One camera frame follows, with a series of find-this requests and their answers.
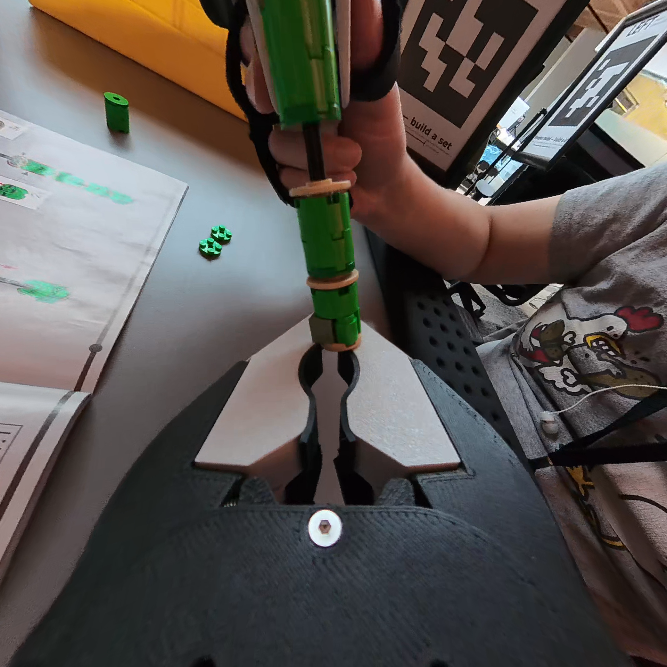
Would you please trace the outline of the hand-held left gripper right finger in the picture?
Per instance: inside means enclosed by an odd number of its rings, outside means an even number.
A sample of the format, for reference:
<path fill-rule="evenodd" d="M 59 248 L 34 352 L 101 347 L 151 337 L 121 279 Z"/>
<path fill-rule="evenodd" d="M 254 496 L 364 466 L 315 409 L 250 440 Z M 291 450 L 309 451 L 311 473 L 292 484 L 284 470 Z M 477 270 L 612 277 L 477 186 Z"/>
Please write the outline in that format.
<path fill-rule="evenodd" d="M 360 345 L 338 354 L 347 384 L 334 460 L 345 503 L 374 503 L 390 479 L 453 471 L 461 460 L 412 359 L 363 326 Z"/>

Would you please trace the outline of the green cylinder brick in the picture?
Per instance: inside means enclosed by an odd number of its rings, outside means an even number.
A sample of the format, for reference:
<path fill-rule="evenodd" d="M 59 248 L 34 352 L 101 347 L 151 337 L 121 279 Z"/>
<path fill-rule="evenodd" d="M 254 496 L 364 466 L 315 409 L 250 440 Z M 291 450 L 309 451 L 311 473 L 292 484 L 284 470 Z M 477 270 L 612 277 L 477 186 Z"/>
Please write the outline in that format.
<path fill-rule="evenodd" d="M 118 93 L 104 93 L 105 119 L 111 132 L 128 134 L 130 132 L 129 102 Z"/>

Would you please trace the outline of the black perforated office chair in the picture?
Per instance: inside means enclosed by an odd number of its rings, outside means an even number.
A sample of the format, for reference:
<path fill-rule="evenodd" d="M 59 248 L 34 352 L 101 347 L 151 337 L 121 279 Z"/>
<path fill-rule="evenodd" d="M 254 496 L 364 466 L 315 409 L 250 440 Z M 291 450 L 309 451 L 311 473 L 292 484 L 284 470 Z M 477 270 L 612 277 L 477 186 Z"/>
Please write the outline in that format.
<path fill-rule="evenodd" d="M 477 353 L 471 315 L 433 270 L 365 232 L 394 343 L 478 413 L 526 464 L 526 456 Z"/>

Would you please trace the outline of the person's right hand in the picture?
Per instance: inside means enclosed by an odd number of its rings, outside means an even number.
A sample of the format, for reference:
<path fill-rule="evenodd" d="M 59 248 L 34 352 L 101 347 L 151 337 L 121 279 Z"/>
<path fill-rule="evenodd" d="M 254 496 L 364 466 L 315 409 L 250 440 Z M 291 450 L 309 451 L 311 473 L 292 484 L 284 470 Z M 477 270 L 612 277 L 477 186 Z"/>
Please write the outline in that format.
<path fill-rule="evenodd" d="M 354 73 L 370 72 L 379 63 L 385 46 L 386 22 L 382 1 L 350 1 L 350 58 Z M 254 109 L 274 112 L 260 55 L 249 19 L 240 33 L 240 45 L 249 67 L 246 92 Z M 304 135 L 300 130 L 271 129 L 271 157 L 287 188 L 308 180 Z M 400 227 L 405 208 L 403 177 L 409 162 L 397 85 L 377 101 L 351 100 L 333 133 L 322 133 L 325 178 L 349 180 L 352 185 L 352 217 L 378 236 Z"/>

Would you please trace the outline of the white earphone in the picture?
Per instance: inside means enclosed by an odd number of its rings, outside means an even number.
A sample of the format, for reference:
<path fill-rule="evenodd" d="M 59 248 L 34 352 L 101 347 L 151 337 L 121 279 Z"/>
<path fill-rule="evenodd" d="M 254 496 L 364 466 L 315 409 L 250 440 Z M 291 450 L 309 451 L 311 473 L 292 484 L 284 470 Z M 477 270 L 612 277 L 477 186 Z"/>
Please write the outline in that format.
<path fill-rule="evenodd" d="M 617 386 L 611 386 L 611 387 L 606 387 L 606 388 L 599 388 L 594 391 L 591 391 L 581 398 L 577 400 L 574 404 L 565 407 L 562 410 L 556 410 L 556 411 L 543 411 L 540 413 L 540 427 L 542 430 L 547 433 L 547 434 L 555 434 L 558 432 L 558 425 L 556 424 L 555 418 L 558 415 L 561 415 L 563 413 L 569 412 L 575 407 L 578 407 L 580 404 L 588 400 L 589 398 L 596 396 L 597 394 L 602 394 L 605 392 L 616 392 L 617 394 L 621 394 L 621 389 L 646 389 L 649 391 L 649 395 L 652 393 L 655 393 L 657 391 L 666 391 L 665 386 L 661 385 L 650 385 L 646 383 L 625 383 Z"/>

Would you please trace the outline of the grey printed t-shirt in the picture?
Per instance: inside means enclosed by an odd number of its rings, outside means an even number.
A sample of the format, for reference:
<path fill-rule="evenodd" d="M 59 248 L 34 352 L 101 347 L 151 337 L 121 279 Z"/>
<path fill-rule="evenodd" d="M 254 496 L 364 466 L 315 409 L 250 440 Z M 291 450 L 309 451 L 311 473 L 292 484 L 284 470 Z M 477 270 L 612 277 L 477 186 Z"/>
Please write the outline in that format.
<path fill-rule="evenodd" d="M 599 388 L 666 386 L 666 164 L 565 193 L 549 269 L 562 289 L 478 350 L 526 457 L 546 457 L 611 426 L 649 396 Z M 535 472 L 582 578 L 631 657 L 666 665 L 666 409 L 615 429 L 600 447 L 659 446 L 661 461 Z"/>

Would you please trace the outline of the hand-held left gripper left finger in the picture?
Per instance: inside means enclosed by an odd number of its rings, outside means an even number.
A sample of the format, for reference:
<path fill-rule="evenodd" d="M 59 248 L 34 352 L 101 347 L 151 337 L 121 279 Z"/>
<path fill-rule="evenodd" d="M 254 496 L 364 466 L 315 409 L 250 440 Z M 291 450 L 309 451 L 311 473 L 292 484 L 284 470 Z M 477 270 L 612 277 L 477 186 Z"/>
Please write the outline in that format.
<path fill-rule="evenodd" d="M 322 464 L 312 390 L 321 352 L 304 319 L 252 355 L 195 464 L 262 478 L 280 502 L 312 502 Z"/>

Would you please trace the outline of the yellow plastic bin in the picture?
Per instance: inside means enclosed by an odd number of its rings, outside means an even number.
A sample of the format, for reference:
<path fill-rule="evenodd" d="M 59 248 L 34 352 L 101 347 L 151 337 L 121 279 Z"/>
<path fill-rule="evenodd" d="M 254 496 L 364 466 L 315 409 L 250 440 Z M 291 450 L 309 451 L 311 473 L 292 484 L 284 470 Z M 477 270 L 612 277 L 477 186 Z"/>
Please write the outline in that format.
<path fill-rule="evenodd" d="M 31 1 L 35 8 L 239 119 L 225 74 L 228 30 L 199 1 Z"/>

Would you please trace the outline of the green toy bamboo stalk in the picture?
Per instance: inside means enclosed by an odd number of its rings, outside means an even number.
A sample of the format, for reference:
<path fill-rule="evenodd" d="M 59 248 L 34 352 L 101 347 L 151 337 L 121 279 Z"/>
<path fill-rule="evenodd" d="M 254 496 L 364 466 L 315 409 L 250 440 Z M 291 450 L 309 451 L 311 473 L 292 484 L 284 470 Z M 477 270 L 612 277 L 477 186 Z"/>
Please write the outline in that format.
<path fill-rule="evenodd" d="M 314 343 L 332 352 L 360 344 L 350 182 L 326 176 L 321 125 L 341 119 L 334 16 L 330 1 L 258 1 L 254 30 L 282 129 L 304 134 L 309 181 L 294 200 L 312 294 Z"/>

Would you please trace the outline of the white instruction booklet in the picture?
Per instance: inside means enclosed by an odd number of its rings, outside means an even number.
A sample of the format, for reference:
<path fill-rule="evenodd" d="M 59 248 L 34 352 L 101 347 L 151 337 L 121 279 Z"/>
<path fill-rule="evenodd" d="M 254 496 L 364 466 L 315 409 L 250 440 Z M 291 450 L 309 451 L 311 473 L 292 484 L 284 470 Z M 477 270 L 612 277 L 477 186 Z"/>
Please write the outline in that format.
<path fill-rule="evenodd" d="M 1 111 L 1 577 L 188 185 Z"/>

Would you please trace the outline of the grey desk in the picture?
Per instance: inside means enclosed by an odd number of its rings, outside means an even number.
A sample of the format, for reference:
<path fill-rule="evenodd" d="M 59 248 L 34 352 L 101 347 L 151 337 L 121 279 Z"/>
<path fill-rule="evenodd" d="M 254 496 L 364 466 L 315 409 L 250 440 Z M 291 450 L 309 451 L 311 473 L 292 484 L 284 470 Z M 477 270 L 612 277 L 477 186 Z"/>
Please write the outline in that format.
<path fill-rule="evenodd" d="M 129 102 L 111 132 L 104 93 Z M 95 396 L 71 429 L 1 586 L 1 662 L 48 611 L 109 496 L 184 407 L 310 313 L 296 218 L 233 115 L 33 8 L 1 2 L 1 109 L 188 184 Z M 199 241 L 232 232 L 219 257 Z"/>

